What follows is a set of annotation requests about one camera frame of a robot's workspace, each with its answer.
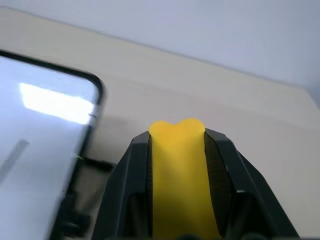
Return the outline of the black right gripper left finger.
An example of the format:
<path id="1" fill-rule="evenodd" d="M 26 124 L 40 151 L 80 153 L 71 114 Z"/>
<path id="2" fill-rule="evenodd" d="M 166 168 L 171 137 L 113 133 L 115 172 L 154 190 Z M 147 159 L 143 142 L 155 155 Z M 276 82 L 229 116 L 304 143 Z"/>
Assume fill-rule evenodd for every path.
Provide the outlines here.
<path id="1" fill-rule="evenodd" d="M 135 136 L 106 183 L 97 215 L 97 240 L 155 235 L 152 138 Z"/>

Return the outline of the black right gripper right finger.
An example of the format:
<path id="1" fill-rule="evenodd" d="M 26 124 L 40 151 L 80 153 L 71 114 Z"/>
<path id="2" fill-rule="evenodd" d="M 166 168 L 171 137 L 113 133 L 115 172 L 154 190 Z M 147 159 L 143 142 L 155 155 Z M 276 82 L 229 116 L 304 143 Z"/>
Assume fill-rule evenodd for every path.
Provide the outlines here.
<path id="1" fill-rule="evenodd" d="M 212 207 L 224 240 L 288 238 L 293 225 L 263 175 L 224 134 L 206 129 Z"/>

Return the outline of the yellow foam eraser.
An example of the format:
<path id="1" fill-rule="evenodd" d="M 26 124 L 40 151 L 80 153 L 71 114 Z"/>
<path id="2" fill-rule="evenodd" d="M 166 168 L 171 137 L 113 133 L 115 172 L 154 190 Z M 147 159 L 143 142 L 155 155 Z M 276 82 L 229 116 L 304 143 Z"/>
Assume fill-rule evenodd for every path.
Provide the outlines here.
<path id="1" fill-rule="evenodd" d="M 210 194 L 203 123 L 194 118 L 176 124 L 157 121 L 148 132 L 153 237 L 220 237 Z"/>

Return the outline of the black-framed glossy screen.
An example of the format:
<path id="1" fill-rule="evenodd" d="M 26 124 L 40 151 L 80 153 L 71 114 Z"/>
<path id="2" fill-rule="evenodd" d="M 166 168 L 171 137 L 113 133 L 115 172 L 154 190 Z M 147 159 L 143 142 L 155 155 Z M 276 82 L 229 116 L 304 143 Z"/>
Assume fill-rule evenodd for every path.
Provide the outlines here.
<path id="1" fill-rule="evenodd" d="M 86 235 L 75 184 L 104 94 L 92 73 L 0 49 L 0 240 Z"/>

